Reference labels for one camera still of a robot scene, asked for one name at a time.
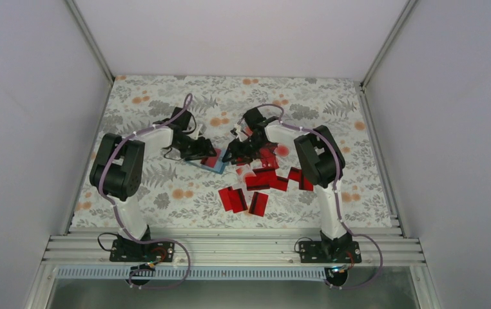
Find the red card with stripe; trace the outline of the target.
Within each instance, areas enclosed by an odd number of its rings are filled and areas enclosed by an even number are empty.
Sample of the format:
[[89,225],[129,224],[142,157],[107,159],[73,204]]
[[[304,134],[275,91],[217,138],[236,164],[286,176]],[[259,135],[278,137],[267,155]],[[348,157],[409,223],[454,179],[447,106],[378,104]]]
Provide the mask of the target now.
[[205,167],[213,168],[216,166],[217,162],[218,162],[217,156],[210,156],[201,160],[200,164]]

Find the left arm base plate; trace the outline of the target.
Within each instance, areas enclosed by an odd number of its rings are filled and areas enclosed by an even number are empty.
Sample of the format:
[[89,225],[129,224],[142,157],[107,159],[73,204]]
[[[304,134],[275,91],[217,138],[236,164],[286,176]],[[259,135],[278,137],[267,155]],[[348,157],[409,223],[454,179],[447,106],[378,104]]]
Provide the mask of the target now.
[[173,261],[175,244],[168,241],[142,245],[128,239],[116,239],[111,248],[111,262],[169,263]]

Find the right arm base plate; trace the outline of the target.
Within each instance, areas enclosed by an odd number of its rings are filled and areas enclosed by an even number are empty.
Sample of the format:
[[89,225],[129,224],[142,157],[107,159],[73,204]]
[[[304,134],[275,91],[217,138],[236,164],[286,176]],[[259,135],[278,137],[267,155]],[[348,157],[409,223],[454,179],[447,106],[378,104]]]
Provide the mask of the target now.
[[362,262],[361,250],[357,241],[352,241],[346,247],[335,249],[324,247],[321,241],[303,240],[298,242],[296,250],[301,263],[305,264]]

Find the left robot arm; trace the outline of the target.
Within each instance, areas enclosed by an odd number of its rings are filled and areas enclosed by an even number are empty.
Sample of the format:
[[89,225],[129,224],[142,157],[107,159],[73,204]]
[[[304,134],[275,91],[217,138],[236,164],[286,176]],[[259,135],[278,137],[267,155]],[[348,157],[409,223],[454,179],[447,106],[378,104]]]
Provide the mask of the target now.
[[135,196],[142,180],[148,151],[177,150],[184,161],[214,158],[217,152],[210,140],[192,137],[187,128],[193,115],[186,108],[175,108],[171,118],[156,122],[129,136],[106,133],[90,171],[90,183],[113,206],[119,224],[119,239],[126,252],[137,261],[151,254],[149,226]]

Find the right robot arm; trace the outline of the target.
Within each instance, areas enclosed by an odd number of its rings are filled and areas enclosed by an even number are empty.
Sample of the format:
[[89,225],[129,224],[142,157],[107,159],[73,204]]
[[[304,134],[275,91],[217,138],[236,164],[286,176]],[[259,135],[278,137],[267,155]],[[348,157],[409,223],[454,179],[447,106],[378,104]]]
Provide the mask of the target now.
[[351,244],[352,236],[340,211],[345,160],[329,128],[325,125],[313,129],[292,126],[283,122],[281,117],[264,117],[258,108],[248,110],[241,121],[247,124],[251,135],[232,140],[222,161],[232,164],[252,162],[259,157],[261,148],[269,143],[294,149],[302,175],[317,194],[322,218],[322,256],[330,262],[340,260]]

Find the teal leather card holder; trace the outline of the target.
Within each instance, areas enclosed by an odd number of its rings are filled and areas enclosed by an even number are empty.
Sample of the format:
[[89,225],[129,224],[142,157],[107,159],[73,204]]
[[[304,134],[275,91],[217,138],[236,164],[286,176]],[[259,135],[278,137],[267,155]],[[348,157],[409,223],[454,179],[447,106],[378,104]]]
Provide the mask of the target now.
[[222,174],[228,165],[227,162],[223,162],[222,158],[226,153],[226,150],[216,148],[216,156],[204,158],[202,160],[187,161],[186,163],[205,171],[209,171],[216,174]]

